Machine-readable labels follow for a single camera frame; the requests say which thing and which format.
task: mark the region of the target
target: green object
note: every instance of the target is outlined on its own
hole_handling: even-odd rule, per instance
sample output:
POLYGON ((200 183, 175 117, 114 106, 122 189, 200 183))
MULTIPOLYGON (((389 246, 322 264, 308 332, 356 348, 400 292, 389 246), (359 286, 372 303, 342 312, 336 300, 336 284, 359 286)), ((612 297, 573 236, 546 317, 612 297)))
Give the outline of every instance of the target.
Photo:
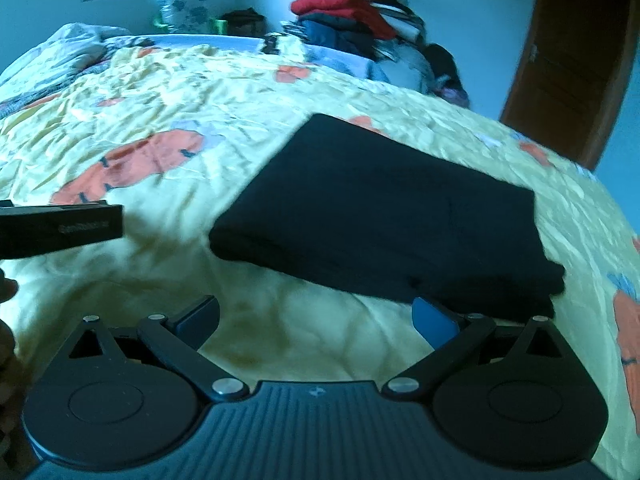
MULTIPOLYGON (((161 33, 163 34, 169 33, 169 25, 167 25, 162 21, 162 16, 160 14, 156 14, 154 16, 153 25, 161 33)), ((217 20, 215 18, 209 18, 209 33, 217 34, 219 36, 226 36, 227 25, 228 24, 226 20, 217 20)))
POLYGON ((227 26, 227 23, 225 20, 217 20, 216 18, 209 18, 209 31, 212 34, 217 34, 219 36, 226 36, 226 26, 227 26))
POLYGON ((216 20, 216 33, 220 36, 226 36, 226 20, 216 20))
POLYGON ((164 33, 169 32, 169 25, 162 22, 162 16, 160 16, 160 14, 157 14, 156 16, 154 16, 154 27, 158 28, 161 32, 164 32, 164 33))

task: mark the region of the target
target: hand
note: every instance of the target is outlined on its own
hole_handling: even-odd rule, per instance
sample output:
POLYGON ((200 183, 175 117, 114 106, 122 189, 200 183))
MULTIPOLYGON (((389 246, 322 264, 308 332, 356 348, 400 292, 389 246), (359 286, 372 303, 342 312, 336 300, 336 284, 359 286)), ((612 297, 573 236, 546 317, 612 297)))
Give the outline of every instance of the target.
MULTIPOLYGON (((0 270, 0 303, 9 301, 18 292, 18 283, 4 277, 0 270)), ((24 396, 22 394, 22 367, 15 353, 14 334, 0 320, 0 458, 10 445, 8 438, 18 422, 24 396)))

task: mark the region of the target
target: bag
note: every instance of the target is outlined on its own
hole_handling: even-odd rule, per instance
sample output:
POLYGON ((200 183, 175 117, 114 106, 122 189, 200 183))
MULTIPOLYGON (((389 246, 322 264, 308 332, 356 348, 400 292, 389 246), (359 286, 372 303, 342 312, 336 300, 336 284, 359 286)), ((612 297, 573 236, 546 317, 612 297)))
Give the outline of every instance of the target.
POLYGON ((228 23, 227 34, 243 38, 263 38, 267 32, 266 19, 251 7, 247 10, 234 10, 220 16, 228 23))

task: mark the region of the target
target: red jacket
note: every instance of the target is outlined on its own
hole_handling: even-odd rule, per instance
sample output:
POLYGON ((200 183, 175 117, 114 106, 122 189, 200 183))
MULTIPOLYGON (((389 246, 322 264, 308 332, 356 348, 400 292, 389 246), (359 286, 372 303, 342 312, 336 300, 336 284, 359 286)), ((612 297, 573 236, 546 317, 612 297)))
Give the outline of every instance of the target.
POLYGON ((298 16, 311 12, 323 12, 330 16, 349 18, 364 23, 377 40, 392 40, 396 37, 393 28, 367 0, 296 0, 291 12, 298 16))

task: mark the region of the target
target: wall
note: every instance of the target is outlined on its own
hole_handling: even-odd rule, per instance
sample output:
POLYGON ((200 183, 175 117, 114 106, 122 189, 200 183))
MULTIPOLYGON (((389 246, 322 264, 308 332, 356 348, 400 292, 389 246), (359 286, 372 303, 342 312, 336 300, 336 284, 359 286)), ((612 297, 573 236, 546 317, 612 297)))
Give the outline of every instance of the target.
POLYGON ((595 173, 640 234, 640 46, 618 120, 595 173))
MULTIPOLYGON (((266 15, 272 29, 291 20, 292 0, 242 0, 266 15)), ((474 111, 497 119, 506 101, 535 0, 409 0, 426 22, 428 40, 456 58, 474 111)))
MULTIPOLYGON (((238 0, 209 0, 216 15, 238 0)), ((153 34, 154 0, 0 0, 0 72, 65 23, 116 25, 133 34, 153 34)))

